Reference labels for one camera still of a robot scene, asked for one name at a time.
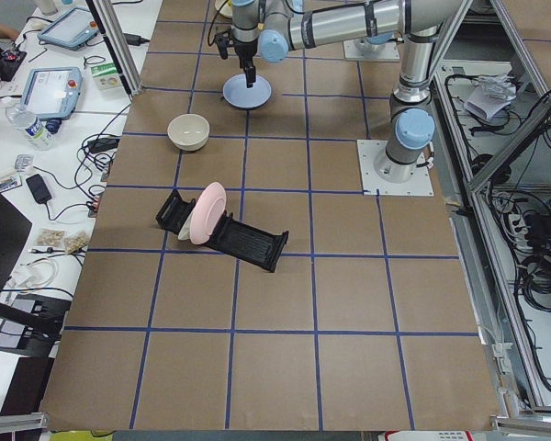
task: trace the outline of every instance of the power adapter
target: power adapter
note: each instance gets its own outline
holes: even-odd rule
[[[98,154],[102,152],[107,152],[111,149],[116,149],[118,147],[118,142],[120,138],[118,136],[109,136],[106,138],[99,138],[96,140],[88,141],[87,148],[91,154]]]
[[[127,44],[130,46],[140,46],[141,44],[148,43],[149,40],[144,39],[141,35],[136,34],[124,34]]]

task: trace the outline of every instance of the small box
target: small box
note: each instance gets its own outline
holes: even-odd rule
[[[120,76],[117,72],[117,67],[113,62],[93,66],[91,71],[92,77],[94,78],[94,81],[96,81],[98,88],[102,90],[122,85],[120,82]]]

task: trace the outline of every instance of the tablet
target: tablet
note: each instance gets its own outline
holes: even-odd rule
[[[38,39],[49,44],[77,51],[98,33],[90,11],[75,7],[43,29]]]
[[[68,119],[81,89],[82,73],[77,67],[32,69],[22,102],[39,119]]]

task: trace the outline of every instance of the white bowl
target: white bowl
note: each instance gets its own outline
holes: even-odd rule
[[[167,126],[167,135],[176,147],[193,152],[203,147],[208,141],[210,124],[204,117],[195,113],[186,113]]]

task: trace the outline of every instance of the blue plate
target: blue plate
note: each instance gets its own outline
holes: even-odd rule
[[[222,87],[222,94],[229,104],[237,108],[258,108],[272,95],[272,86],[257,75],[253,87],[247,87],[244,73],[233,76]]]

